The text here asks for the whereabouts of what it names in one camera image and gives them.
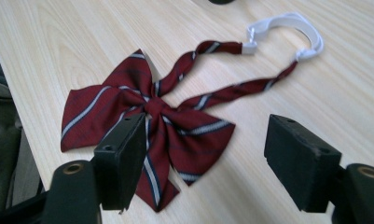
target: light wood desk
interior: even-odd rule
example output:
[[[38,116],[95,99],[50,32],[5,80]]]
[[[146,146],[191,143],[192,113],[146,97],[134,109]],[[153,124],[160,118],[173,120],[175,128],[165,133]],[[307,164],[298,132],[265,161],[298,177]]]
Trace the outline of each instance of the light wood desk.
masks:
[[[0,0],[0,60],[46,189],[61,164],[89,160],[93,147],[60,152],[62,112],[71,89],[101,83],[142,49],[164,77],[201,41],[246,42],[251,22],[297,11],[321,33],[324,52],[270,91],[210,109],[237,124],[220,161],[161,213],[135,196],[128,212],[103,212],[104,223],[330,223],[297,210],[263,156],[269,114],[295,119],[343,153],[341,165],[374,166],[374,1]],[[165,97],[189,96],[285,68],[308,45],[279,28],[254,56],[200,58]]]

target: bow tie knot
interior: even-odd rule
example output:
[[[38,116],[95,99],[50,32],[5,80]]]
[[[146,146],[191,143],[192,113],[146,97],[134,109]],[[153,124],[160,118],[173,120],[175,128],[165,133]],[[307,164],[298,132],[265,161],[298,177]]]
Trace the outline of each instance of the bow tie knot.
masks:
[[[160,113],[164,109],[171,109],[171,107],[166,104],[162,99],[159,97],[153,97],[151,98],[145,105],[144,105],[144,111],[151,115],[152,117],[156,117],[160,115]]]

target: red striped bow tie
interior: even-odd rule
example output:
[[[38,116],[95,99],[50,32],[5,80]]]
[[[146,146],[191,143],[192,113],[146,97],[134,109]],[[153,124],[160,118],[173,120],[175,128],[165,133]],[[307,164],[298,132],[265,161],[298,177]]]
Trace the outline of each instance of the red striped bow tie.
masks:
[[[177,108],[160,99],[187,75],[199,55],[212,52],[241,54],[242,44],[202,42],[194,51],[182,55],[167,77],[154,83],[145,55],[137,50],[102,85],[70,91],[62,118],[62,151],[97,145],[122,118],[147,113],[148,151],[136,194],[160,211],[178,193],[168,180],[169,169],[175,169],[191,185],[218,160],[232,136],[234,124],[202,110],[265,91],[297,65],[297,61],[292,62],[277,77],[192,97]]]

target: white plastic hook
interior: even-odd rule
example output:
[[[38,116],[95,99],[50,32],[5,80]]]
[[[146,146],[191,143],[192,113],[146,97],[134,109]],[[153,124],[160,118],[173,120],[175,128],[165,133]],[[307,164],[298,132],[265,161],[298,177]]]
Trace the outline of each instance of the white plastic hook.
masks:
[[[269,29],[278,26],[295,28],[309,38],[312,47],[310,49],[298,50],[295,55],[297,61],[300,62],[310,59],[323,51],[324,41],[318,31],[302,15],[297,12],[291,12],[267,18],[262,21],[257,21],[249,25],[247,28],[247,38],[249,39],[249,43],[243,44],[242,53],[255,53],[257,47],[256,42],[264,39]]]

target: clamp jaw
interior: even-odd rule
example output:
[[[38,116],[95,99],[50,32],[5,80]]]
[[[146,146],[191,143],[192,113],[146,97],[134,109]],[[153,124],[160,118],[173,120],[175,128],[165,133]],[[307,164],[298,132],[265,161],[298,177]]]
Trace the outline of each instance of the clamp jaw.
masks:
[[[374,167],[339,166],[341,153],[292,119],[270,115],[265,157],[299,210],[324,213],[332,222],[374,224]]]
[[[103,210],[129,208],[146,154],[145,114],[121,120],[91,161],[58,167],[50,190],[0,213],[0,223],[102,223]]]

